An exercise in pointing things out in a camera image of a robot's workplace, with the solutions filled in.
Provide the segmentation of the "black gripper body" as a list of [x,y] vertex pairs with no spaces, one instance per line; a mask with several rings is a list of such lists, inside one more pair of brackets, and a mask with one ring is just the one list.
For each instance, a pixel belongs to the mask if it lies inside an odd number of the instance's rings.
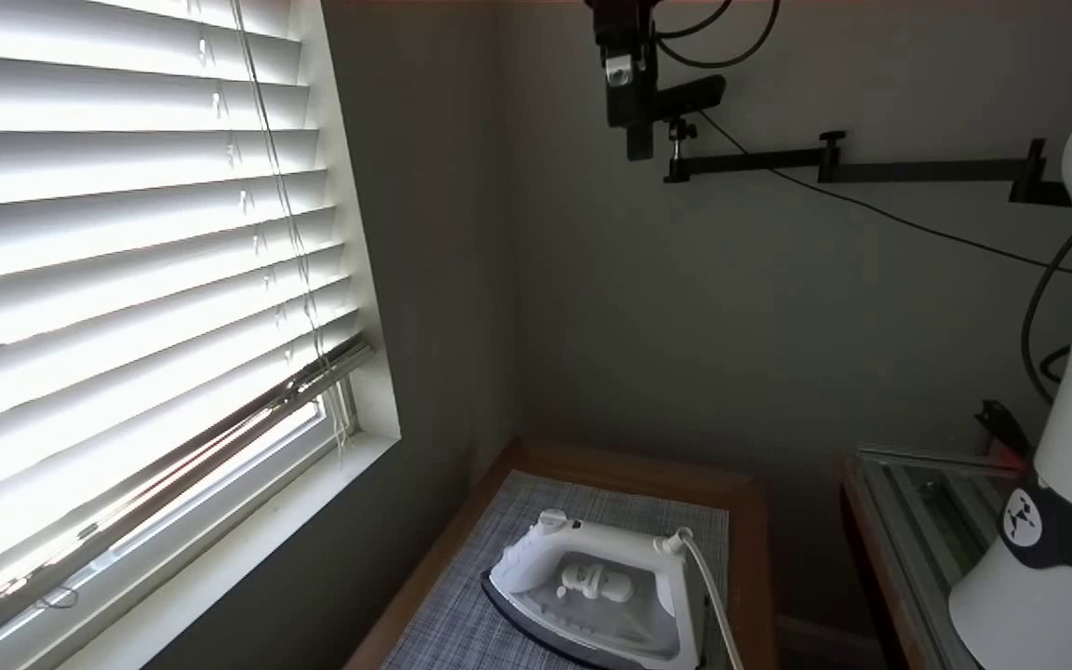
[[611,90],[630,90],[651,74],[651,7],[659,0],[585,0]]

